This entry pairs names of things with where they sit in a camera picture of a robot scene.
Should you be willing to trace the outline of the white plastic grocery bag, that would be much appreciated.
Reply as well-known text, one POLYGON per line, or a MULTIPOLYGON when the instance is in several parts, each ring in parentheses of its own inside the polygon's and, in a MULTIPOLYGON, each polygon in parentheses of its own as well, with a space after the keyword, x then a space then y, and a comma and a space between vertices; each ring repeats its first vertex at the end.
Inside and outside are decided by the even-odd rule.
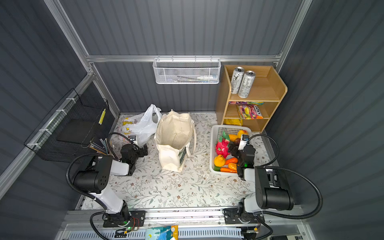
POLYGON ((143 147, 156 132, 161 117, 161 109, 151 104, 144 113, 125 118, 121 132, 136 136, 137 145, 143 147))

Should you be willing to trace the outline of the colourful fruit candy bag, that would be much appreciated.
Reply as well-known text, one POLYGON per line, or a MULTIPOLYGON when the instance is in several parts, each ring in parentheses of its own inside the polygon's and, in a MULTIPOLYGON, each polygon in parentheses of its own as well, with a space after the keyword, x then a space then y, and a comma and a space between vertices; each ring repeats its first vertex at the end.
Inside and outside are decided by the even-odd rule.
POLYGON ((264 118, 257 105, 237 105, 237 109, 242 120, 255 120, 264 118))

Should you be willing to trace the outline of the cream canvas tote bag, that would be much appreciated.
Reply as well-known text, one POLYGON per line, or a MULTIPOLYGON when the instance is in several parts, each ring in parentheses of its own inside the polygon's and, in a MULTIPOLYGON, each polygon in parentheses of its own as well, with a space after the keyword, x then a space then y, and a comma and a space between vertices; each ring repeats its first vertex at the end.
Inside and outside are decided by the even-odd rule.
POLYGON ((154 139, 162 168, 180 173, 196 150, 195 122, 189 113, 170 111, 161 117, 154 139))

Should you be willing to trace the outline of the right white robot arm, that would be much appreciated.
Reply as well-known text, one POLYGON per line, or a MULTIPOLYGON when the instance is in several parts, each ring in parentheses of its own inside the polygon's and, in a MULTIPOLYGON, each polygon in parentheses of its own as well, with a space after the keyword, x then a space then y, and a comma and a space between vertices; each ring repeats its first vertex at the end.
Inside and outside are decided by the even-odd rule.
POLYGON ((229 152, 238 160, 237 173, 245 182, 255 184, 255 193, 243 198, 235 211, 235 216, 260 216, 262 214, 290 220, 303 220, 317 215, 324 204, 319 188, 306 176, 291 169, 275 166, 253 166, 256 150, 246 144, 241 150, 231 144, 229 152), (302 215, 282 214, 281 211, 291 211, 295 201, 286 173, 296 175, 305 180, 315 191, 318 203, 314 210, 302 215))

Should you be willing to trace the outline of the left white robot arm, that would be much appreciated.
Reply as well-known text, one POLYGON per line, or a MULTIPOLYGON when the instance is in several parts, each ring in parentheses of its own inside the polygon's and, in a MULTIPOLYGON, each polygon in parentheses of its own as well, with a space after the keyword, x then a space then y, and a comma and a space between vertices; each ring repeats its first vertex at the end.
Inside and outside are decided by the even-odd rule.
POLYGON ((122 158, 117 161, 112 155, 84 154, 76 157, 66 171, 69 186, 102 206, 105 221, 112 226, 127 226, 136 220, 130 214, 127 203, 109 187, 109 177, 132 176, 137 160, 148 155, 148 147, 136 148, 127 144, 122 147, 121 155, 122 158))

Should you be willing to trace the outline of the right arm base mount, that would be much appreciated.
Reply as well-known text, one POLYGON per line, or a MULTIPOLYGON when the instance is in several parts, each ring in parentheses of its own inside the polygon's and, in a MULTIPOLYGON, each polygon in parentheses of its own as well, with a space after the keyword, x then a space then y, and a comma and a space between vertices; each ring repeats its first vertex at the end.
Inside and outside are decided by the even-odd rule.
POLYGON ((265 218, 263 215, 254 215, 253 213, 247 213, 238 208, 225 208, 222 210, 222 214, 225 218, 225 223, 227 225, 236 225, 236 224, 260 224, 258 220, 264 221, 265 218))

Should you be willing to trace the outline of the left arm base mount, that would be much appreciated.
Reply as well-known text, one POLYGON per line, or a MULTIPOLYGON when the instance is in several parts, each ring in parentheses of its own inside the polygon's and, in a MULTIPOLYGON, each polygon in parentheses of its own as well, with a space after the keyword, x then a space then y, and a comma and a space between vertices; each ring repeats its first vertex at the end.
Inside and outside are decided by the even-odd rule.
POLYGON ((138 228, 144 225, 146 211, 130 211, 129 213, 104 214, 104 228, 138 228))

